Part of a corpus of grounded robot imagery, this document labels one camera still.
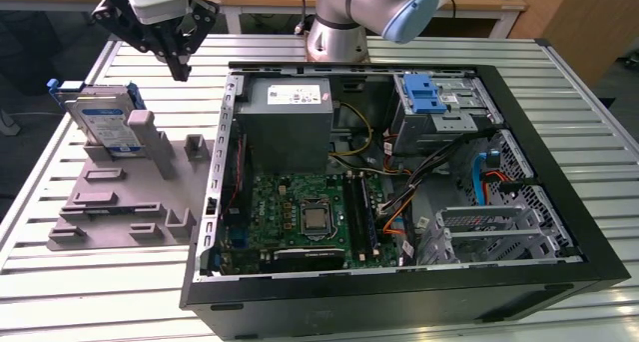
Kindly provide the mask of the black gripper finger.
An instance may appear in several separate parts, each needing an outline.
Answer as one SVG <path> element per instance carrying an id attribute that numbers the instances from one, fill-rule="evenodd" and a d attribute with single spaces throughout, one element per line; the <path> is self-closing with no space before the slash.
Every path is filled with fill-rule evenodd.
<path id="1" fill-rule="evenodd" d="M 130 10 L 122 10 L 109 1 L 101 0 L 91 17 L 126 44 L 138 52 L 153 53 L 162 62 L 171 75 L 171 50 L 175 48 L 173 35 L 177 19 L 169 19 L 150 25 L 141 24 Z"/>
<path id="2" fill-rule="evenodd" d="M 219 7 L 207 0 L 190 0 L 190 11 L 175 26 L 173 39 L 175 48 L 171 50 L 171 77 L 185 82 L 190 73 L 187 60 L 197 51 L 214 25 Z"/>

